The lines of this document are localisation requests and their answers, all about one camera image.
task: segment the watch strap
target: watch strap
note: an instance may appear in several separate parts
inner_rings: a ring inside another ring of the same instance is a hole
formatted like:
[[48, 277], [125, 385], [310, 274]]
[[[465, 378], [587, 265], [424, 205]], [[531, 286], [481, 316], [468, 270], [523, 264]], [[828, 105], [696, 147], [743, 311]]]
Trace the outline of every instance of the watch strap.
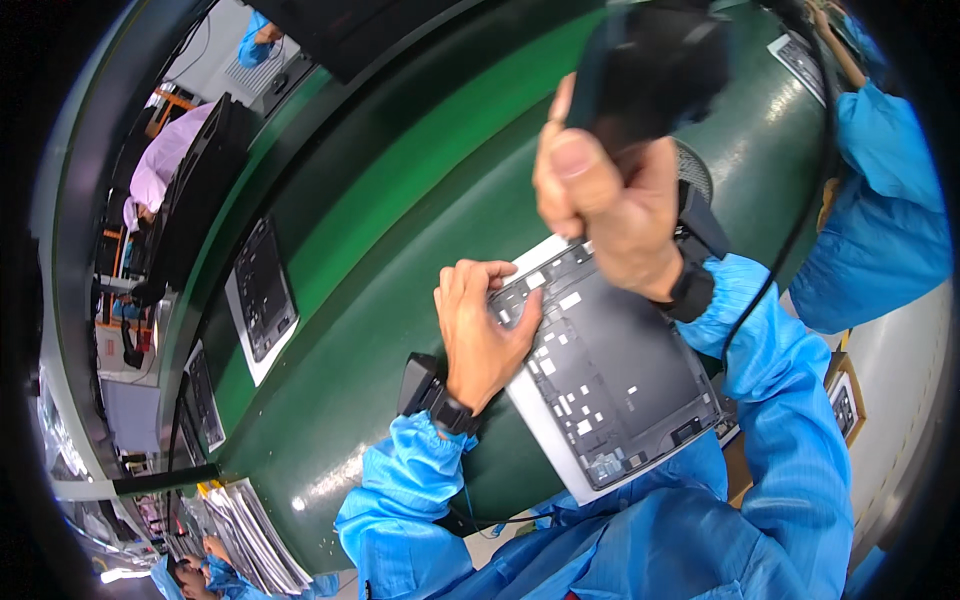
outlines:
[[473, 416], [473, 411], [450, 395], [446, 387], [441, 388], [437, 401], [430, 409], [430, 418], [437, 429], [450, 435], [466, 433], [476, 435], [480, 426], [480, 419]]
[[684, 269], [670, 290], [670, 302], [653, 302], [666, 316], [681, 323], [693, 323], [707, 311], [713, 300], [713, 274], [703, 262], [690, 257], [679, 246]]

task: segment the black device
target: black device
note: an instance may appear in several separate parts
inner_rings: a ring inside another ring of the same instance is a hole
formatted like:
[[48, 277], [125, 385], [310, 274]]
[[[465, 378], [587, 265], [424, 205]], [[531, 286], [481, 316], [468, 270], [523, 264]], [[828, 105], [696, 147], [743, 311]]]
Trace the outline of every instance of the black device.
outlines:
[[730, 24], [708, 4], [612, 7], [590, 34], [566, 125], [593, 133], [624, 181], [646, 142], [706, 118], [730, 79]]
[[345, 84], [385, 50], [460, 0], [251, 0], [250, 4]]
[[410, 417], [423, 410], [430, 412], [439, 429], [453, 435], [472, 436], [480, 426], [480, 419], [473, 416], [473, 411], [448, 394], [446, 386], [437, 378], [437, 357], [412, 352], [403, 371], [396, 412]]
[[187, 411], [190, 413], [190, 419], [196, 417], [195, 422], [200, 428], [197, 433], [206, 439], [207, 449], [215, 449], [227, 438], [227, 435], [224, 433], [224, 427], [217, 413], [213, 383], [210, 381], [210, 371], [206, 366], [206, 354], [203, 348], [197, 348], [187, 362], [186, 368], [192, 392], [189, 397], [193, 400], [187, 403]]
[[177, 167], [163, 200], [166, 211], [156, 238], [147, 280], [131, 290], [140, 306], [157, 303], [169, 284], [182, 291], [206, 234], [247, 160], [252, 139], [250, 110], [225, 93]]
[[833, 402], [833, 417], [837, 420], [840, 434], [846, 440], [851, 429], [853, 429], [853, 424], [856, 422], [856, 415], [853, 412], [852, 399], [845, 386], [840, 387], [837, 399]]
[[543, 320], [525, 369], [595, 490], [649, 467], [720, 419], [696, 354], [650, 301], [607, 283], [589, 243], [493, 293], [489, 310], [512, 328], [538, 287]]
[[233, 271], [253, 360], [260, 362], [297, 320], [276, 247], [273, 219], [265, 217], [253, 226], [233, 261]]
[[[137, 337], [139, 337], [139, 328], [137, 329]], [[130, 322], [127, 321], [126, 317], [120, 323], [120, 341], [123, 342], [123, 362], [137, 370], [143, 367], [143, 350], [136, 349], [136, 345], [130, 339]]]

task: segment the white wall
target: white wall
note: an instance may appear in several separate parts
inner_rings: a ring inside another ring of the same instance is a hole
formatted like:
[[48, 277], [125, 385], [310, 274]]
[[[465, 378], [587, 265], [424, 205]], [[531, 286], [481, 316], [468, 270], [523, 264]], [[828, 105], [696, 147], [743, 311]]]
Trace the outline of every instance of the white wall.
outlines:
[[[217, 101], [227, 91], [235, 100], [249, 106], [253, 100], [251, 94], [227, 76], [224, 69], [236, 59], [240, 40], [250, 25], [251, 13], [250, 7], [241, 5], [237, 0], [220, 0], [210, 11], [207, 22], [201, 23], [193, 40], [183, 49], [183, 54], [174, 60], [166, 77], [177, 76], [186, 69], [174, 79], [178, 85], [208, 102]], [[274, 53], [279, 50], [279, 46], [280, 42], [275, 44]], [[294, 56], [299, 49], [298, 44], [290, 37], [283, 39], [283, 54], [286, 59]], [[187, 68], [194, 60], [197, 62]]]

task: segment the right hand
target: right hand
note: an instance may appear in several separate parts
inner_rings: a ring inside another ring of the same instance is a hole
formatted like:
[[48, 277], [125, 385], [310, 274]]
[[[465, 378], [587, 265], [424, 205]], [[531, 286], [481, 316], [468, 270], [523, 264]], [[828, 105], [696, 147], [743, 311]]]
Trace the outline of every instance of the right hand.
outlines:
[[806, 13], [809, 15], [810, 20], [813, 21], [813, 28], [817, 30], [820, 36], [829, 36], [832, 34], [827, 13], [817, 6], [813, 0], [806, 0]]
[[220, 540], [220, 538], [217, 538], [216, 536], [204, 536], [204, 552], [227, 561], [225, 558], [228, 556], [227, 549], [224, 547], [224, 543]]
[[656, 302], [670, 291], [684, 262], [673, 241], [677, 227], [677, 155], [662, 137], [638, 154], [638, 171], [624, 186], [597, 139], [567, 130], [564, 119], [573, 95], [566, 76], [540, 132], [534, 168], [537, 210], [547, 226], [566, 238], [593, 241], [593, 257], [607, 280]]
[[450, 367], [446, 388], [474, 416], [519, 370], [540, 324], [541, 288], [527, 297], [513, 329], [500, 326], [487, 312], [487, 290], [500, 289], [503, 277], [514, 273], [516, 265], [502, 260], [464, 259], [440, 271], [440, 285], [433, 291]]
[[267, 23], [253, 36], [254, 44], [269, 44], [283, 37], [283, 32], [273, 23]]

